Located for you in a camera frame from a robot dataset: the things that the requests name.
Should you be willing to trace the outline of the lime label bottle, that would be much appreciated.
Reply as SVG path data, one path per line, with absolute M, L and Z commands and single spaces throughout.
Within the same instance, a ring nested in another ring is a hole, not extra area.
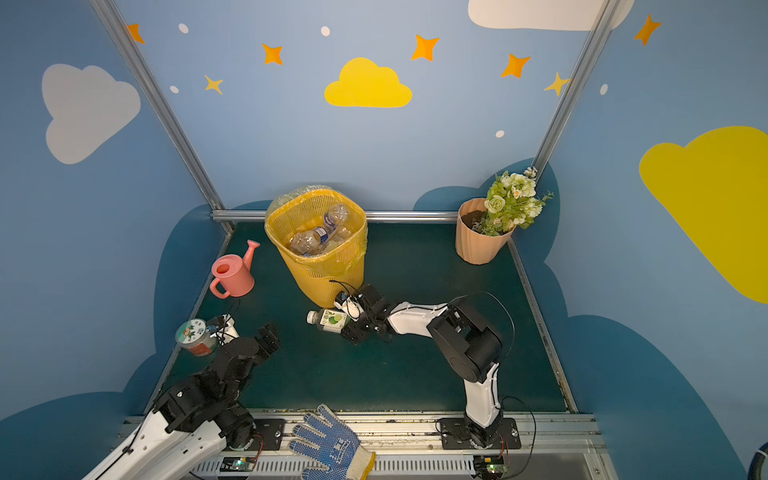
M 349 323 L 350 316 L 343 311 L 333 309 L 321 309 L 309 311 L 306 321 L 316 326 L 319 330 L 340 334 Z

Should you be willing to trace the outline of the blue label water bottle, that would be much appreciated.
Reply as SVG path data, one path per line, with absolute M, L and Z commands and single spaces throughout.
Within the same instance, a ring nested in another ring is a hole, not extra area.
M 350 215 L 351 212 L 345 204 L 333 205 L 324 214 L 323 226 L 318 230 L 321 243 L 325 244 L 335 237 L 340 237 L 341 239 L 349 238 L 352 235 L 351 230 L 347 227 Z

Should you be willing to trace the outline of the pepsi blue label bottle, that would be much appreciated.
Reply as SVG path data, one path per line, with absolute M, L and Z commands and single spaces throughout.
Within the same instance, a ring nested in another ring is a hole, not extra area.
M 289 242 L 290 250 L 299 256 L 313 255 L 321 245 L 322 236 L 314 230 L 299 232 Z

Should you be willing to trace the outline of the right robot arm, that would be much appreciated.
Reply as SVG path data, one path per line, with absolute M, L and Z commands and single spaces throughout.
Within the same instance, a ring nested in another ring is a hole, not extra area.
M 483 440 L 496 433 L 503 417 L 498 396 L 503 337 L 466 295 L 433 305 L 394 304 L 366 284 L 338 293 L 334 306 L 351 316 L 343 334 L 352 340 L 364 339 L 370 332 L 382 339 L 394 334 L 432 339 L 464 381 L 467 429 Z

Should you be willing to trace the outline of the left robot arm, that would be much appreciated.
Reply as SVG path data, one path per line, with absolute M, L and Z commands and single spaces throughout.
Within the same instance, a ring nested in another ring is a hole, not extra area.
M 240 403 L 255 367 L 280 348 L 268 323 L 254 337 L 231 339 L 202 371 L 171 385 L 142 422 L 87 479 L 181 479 L 229 449 L 280 449 L 283 420 L 256 419 Z

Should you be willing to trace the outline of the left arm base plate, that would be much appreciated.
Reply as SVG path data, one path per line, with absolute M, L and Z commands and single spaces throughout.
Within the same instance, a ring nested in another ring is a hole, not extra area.
M 256 418 L 245 451 L 278 451 L 285 433 L 286 421 L 282 418 Z

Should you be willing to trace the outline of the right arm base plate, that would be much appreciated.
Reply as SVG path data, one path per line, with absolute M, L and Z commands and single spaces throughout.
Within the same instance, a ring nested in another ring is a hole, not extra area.
M 436 421 L 444 450 L 487 450 L 522 448 L 517 423 L 499 416 L 489 427 L 481 427 L 467 417 L 441 418 Z

